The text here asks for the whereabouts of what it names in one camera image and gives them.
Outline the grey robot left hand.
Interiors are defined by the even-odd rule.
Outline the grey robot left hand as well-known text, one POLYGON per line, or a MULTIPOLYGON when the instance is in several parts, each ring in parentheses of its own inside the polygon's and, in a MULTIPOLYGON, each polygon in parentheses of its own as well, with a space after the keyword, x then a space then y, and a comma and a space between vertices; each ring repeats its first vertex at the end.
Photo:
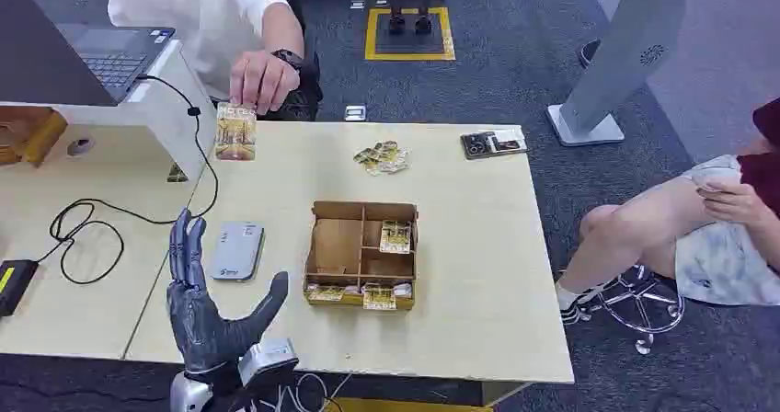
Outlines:
POLYGON ((185 208, 169 237, 171 282, 166 289, 166 305, 177 348, 190 374, 214 371, 259 343, 289 292, 289 273, 280 271, 249 315, 239 319, 222 317, 208 292, 201 264, 205 230, 203 218, 194 218, 185 208))

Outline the person's hand with watch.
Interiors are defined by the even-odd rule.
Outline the person's hand with watch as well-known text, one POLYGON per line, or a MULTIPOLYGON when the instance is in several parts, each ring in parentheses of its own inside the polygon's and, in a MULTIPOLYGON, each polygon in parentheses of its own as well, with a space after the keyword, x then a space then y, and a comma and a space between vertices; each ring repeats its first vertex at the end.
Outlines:
POLYGON ((281 109, 299 84, 300 75, 289 63, 268 51, 248 51, 231 69, 228 98, 264 115, 281 109))

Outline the seated person's hand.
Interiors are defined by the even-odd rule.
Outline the seated person's hand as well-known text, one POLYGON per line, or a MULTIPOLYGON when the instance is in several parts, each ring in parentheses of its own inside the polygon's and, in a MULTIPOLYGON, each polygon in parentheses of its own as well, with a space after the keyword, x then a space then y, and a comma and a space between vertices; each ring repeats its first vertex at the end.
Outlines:
POLYGON ((755 225, 774 216, 748 184, 712 182, 697 193, 704 199, 705 211, 722 221, 755 225))

